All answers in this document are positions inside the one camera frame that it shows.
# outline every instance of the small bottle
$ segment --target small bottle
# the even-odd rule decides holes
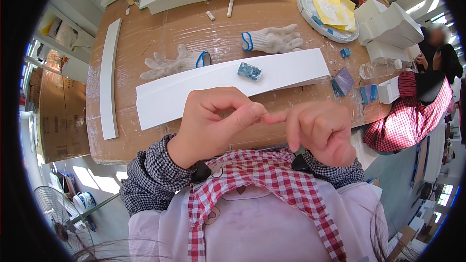
[[[403,63],[400,59],[393,60],[389,58],[382,58],[362,64],[359,67],[359,75],[365,80],[374,79],[392,75],[396,70],[401,68],[403,68]]]

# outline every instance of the wooden table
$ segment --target wooden table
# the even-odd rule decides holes
[[[136,86],[146,82],[139,75],[148,71],[146,57],[154,51],[175,59],[177,46],[185,44],[191,50],[207,50],[212,63],[264,55],[263,52],[244,52],[241,49],[241,32],[256,31],[265,27],[283,27],[298,24],[304,39],[303,49],[320,48],[331,75],[346,67],[355,80],[353,91],[345,97],[335,96],[330,80],[318,84],[266,92],[251,97],[261,102],[269,112],[277,112],[306,101],[335,100],[351,112],[352,125],[359,126],[385,117],[391,105],[378,101],[364,106],[358,90],[369,84],[358,74],[360,65],[370,61],[365,47],[359,42],[338,44],[314,31],[300,15],[296,0],[235,0],[231,18],[226,17],[229,0],[211,0],[170,9],[151,15],[149,9],[131,6],[125,15],[127,3],[117,0],[110,4],[102,17],[92,49],[86,89],[87,129],[92,158],[99,164],[126,165],[137,151],[146,150],[167,133],[178,131],[181,120],[141,131],[136,110]],[[216,17],[210,21],[206,11]],[[99,106],[99,79],[102,50],[107,27],[122,18],[115,63],[115,111],[119,137],[103,140]],[[340,50],[350,48],[352,56],[341,57]],[[383,82],[390,77],[377,79]],[[234,137],[231,150],[258,148],[286,142],[285,124],[254,125]]]

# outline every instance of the paint bucket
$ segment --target paint bucket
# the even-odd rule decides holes
[[[96,201],[89,192],[78,192],[73,196],[73,203],[80,214],[96,206]]]

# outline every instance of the hand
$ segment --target hand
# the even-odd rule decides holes
[[[421,55],[420,56],[417,56],[415,58],[415,61],[417,64],[420,64],[422,66],[424,66],[424,69],[427,70],[427,68],[429,67],[429,63],[427,62],[427,60],[425,59],[425,56],[424,54],[422,53],[421,51]]]
[[[154,58],[155,61],[151,58],[144,60],[144,64],[152,70],[142,73],[140,76],[141,79],[159,79],[210,65],[210,54],[208,52],[193,52],[188,50],[183,44],[178,46],[178,57],[176,60],[164,59],[157,52],[154,52]]]
[[[235,108],[223,119],[219,112]],[[267,113],[236,87],[217,87],[191,91],[184,105],[178,134],[167,144],[173,162],[189,168],[199,160],[212,158],[226,149],[237,133],[260,122]]]
[[[292,152],[300,144],[321,163],[346,167],[353,163],[356,150],[351,145],[351,117],[347,108],[333,101],[306,102],[262,118],[266,124],[287,122],[287,141]]]
[[[284,28],[270,27],[260,31],[243,32],[243,50],[261,50],[269,54],[301,50],[299,47],[302,46],[303,40],[299,32],[293,31],[297,27],[297,24],[292,24]]]

